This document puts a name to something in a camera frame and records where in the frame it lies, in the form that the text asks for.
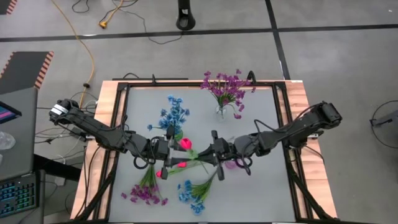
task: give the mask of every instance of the table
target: table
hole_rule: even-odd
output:
[[[129,81],[104,81],[101,89],[101,93],[99,95],[98,107],[95,114],[95,119],[101,121],[104,124],[110,125],[111,118],[113,115],[114,108],[118,111],[116,116],[116,124],[120,123],[121,115],[123,111],[123,102],[125,97],[125,92],[120,93],[120,102],[115,106],[116,102],[116,94],[118,92],[118,84],[119,82],[129,82],[129,83],[151,83],[150,80],[129,80]],[[157,83],[175,83],[175,82],[184,82],[184,83],[193,83],[200,82],[200,80],[159,80]],[[303,111],[306,107],[308,107],[308,100],[305,93],[304,85],[302,81],[275,81],[275,80],[258,80],[258,82],[284,82],[287,92],[287,97],[289,99],[289,106],[292,113],[292,117],[295,118],[301,111]],[[285,109],[284,99],[282,95],[279,95],[279,103],[282,112],[282,118],[284,123],[288,121],[288,112]],[[308,146],[320,152],[320,148],[318,142],[316,140],[309,140]],[[71,218],[75,218],[79,209],[81,208],[84,197],[85,197],[85,181],[84,181],[84,169],[88,169],[88,164],[93,158],[94,152],[97,149],[97,143],[92,141],[89,142],[86,152],[86,165],[83,167],[80,181],[78,184],[78,189],[76,192],[75,202],[73,204]],[[110,152],[110,160],[108,164],[107,173],[111,170],[111,166],[113,164],[112,158],[114,157],[115,152]],[[87,175],[90,175],[90,184],[88,186],[88,196],[87,202],[88,204],[92,198],[95,196],[95,193],[98,191],[98,187],[100,184],[101,171],[103,168],[105,157],[105,150],[99,150],[94,158],[93,163],[91,165],[91,172]],[[325,166],[323,165],[322,160],[315,154],[310,151],[306,151],[305,149],[301,154],[301,161],[303,167],[303,173],[305,175],[305,180],[307,183],[307,188],[317,200],[317,202],[323,207],[323,209],[331,216],[336,216],[336,211],[333,203],[333,199],[331,197],[330,187],[328,183],[328,178],[326,176]],[[306,206],[304,203],[304,199],[299,189],[297,189],[297,197],[298,197],[298,206],[300,209],[300,215],[302,218],[306,218]],[[98,218],[105,218],[106,216],[106,206],[108,204],[108,195],[109,195],[109,187],[105,191],[103,198],[101,200],[100,210],[98,212]]]

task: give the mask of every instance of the computer monitor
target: computer monitor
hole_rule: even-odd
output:
[[[19,118],[22,113],[15,108],[0,101],[0,124]]]

